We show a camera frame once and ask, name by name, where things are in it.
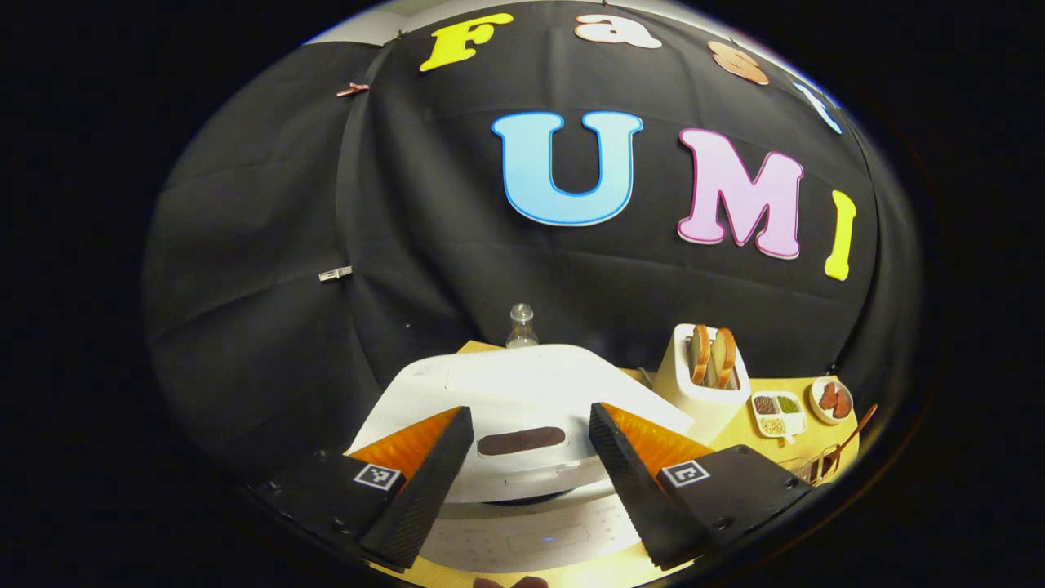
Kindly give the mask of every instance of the foam letter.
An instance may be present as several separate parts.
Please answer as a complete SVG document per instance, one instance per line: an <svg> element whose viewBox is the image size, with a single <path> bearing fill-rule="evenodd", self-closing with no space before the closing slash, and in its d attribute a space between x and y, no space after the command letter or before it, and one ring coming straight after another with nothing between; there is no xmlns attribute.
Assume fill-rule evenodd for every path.
<svg viewBox="0 0 1045 588"><path fill-rule="evenodd" d="M831 255L823 263L823 272L831 277L844 281L849 277L849 250L853 242L853 218L856 216L856 204L850 196L838 190L831 191L835 201L835 243Z"/></svg>
<svg viewBox="0 0 1045 588"><path fill-rule="evenodd" d="M494 24L510 22L512 22L511 15L500 13L440 28L432 33L436 38L436 44L432 48L432 56L421 64L421 71L463 62L474 55L475 49L465 47L465 43L471 41L475 45L482 45L493 38Z"/></svg>
<svg viewBox="0 0 1045 588"><path fill-rule="evenodd" d="M752 182L729 139L699 128L684 128L678 138L693 151L693 208L678 222L679 236L704 244L720 242L725 237L718 221L721 196L738 245L747 242L765 214L766 228L754 239L759 251L782 259L798 256L803 169L797 161L770 152Z"/></svg>
<svg viewBox="0 0 1045 588"><path fill-rule="evenodd" d="M803 94L806 94L806 97L809 98L809 103L813 104L813 108L815 108L816 112L819 113L820 118L828 123L828 126L831 126L834 128L835 133L841 135L841 126L839 126L838 123L831 118L831 115L828 114L828 107L823 104L820 98L817 98L809 88L803 86L802 84L795 83L794 87L797 88Z"/></svg>
<svg viewBox="0 0 1045 588"><path fill-rule="evenodd" d="M769 84L766 73L759 69L759 64L751 55L718 41L709 41L707 46L715 53L715 63L722 66L722 69L760 86Z"/></svg>
<svg viewBox="0 0 1045 588"><path fill-rule="evenodd" d="M493 132L504 142L505 193L520 214L558 226L585 226L608 220L631 197L631 136L641 118L623 112L589 112L582 123L599 138L599 183L590 191L571 193L552 179L552 134L563 119L553 112L502 116Z"/></svg>
<svg viewBox="0 0 1045 588"><path fill-rule="evenodd" d="M660 42L653 39L649 30L637 22L623 17L607 15L581 15L577 22L587 23L574 28L577 37L596 43L627 43L635 47L656 49Z"/></svg>

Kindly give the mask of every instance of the pink letter m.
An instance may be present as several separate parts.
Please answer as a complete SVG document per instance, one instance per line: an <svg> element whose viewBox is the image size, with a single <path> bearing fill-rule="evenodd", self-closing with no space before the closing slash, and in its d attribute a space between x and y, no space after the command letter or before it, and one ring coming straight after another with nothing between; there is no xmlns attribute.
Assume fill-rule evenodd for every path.
<svg viewBox="0 0 1045 588"><path fill-rule="evenodd" d="M782 259L798 256L798 182L802 165L772 151L752 182L729 139L700 128L683 128L678 135L693 151L693 209L678 222L686 240L714 244L725 237L718 221L722 196L733 238L747 242L763 214L766 228L754 239L766 255Z"/></svg>

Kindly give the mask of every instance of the letter u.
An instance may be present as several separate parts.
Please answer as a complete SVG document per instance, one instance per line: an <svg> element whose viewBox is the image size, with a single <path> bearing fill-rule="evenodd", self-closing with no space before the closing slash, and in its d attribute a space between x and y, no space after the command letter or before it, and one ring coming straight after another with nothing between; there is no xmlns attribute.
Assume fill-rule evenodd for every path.
<svg viewBox="0 0 1045 588"><path fill-rule="evenodd" d="M557 226L585 226L616 216L631 198L631 136L643 121L623 112L589 112L581 119L599 138L599 183L583 193L562 191L552 178L552 134L563 125L553 112L502 116L493 132L504 143L505 193L520 214Z"/></svg>

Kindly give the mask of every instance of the toast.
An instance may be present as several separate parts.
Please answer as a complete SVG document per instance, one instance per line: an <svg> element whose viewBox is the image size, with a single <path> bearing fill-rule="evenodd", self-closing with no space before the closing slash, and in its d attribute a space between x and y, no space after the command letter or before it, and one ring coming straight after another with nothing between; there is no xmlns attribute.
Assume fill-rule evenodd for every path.
<svg viewBox="0 0 1045 588"><path fill-rule="evenodd" d="M693 338L690 339L690 380L702 386L707 372L707 362L712 359L712 340L707 336L707 328L698 325L693 328Z"/></svg>
<svg viewBox="0 0 1045 588"><path fill-rule="evenodd" d="M712 359L704 374L703 385L709 389L725 390L733 379L733 367L737 361L737 343L733 333L725 328L719 329L712 344Z"/></svg>

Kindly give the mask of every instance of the black cloth backdrop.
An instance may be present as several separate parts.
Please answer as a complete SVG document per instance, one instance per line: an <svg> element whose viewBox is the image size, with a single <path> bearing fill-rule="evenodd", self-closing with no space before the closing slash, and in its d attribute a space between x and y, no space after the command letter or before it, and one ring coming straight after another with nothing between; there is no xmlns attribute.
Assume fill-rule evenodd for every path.
<svg viewBox="0 0 1045 588"><path fill-rule="evenodd" d="M434 30L497 11L514 21L475 56L418 70ZM574 19L591 13L635 20L664 46L582 40ZM410 362L468 339L503 344L518 302L533 306L542 343L628 368L655 370L677 324L728 327L752 377L838 363L858 409L879 402L887 415L921 291L906 196L843 113L831 109L837 135L789 73L760 60L770 84L751 84L712 60L710 40L637 10L539 2L462 14L384 47L306 45L270 68L201 131L158 203L145 314L178 420L223 464L263 476L346 446ZM371 90L334 97L349 81ZM583 228L516 212L493 121L563 116L554 180L584 191L599 162L580 119L596 110L643 119L628 206ZM732 234L715 245L678 236L693 197L686 127L727 136L751 177L773 150L803 165L799 257ZM833 189L857 207L845 281L823 272ZM317 278L347 264L351 276Z"/></svg>

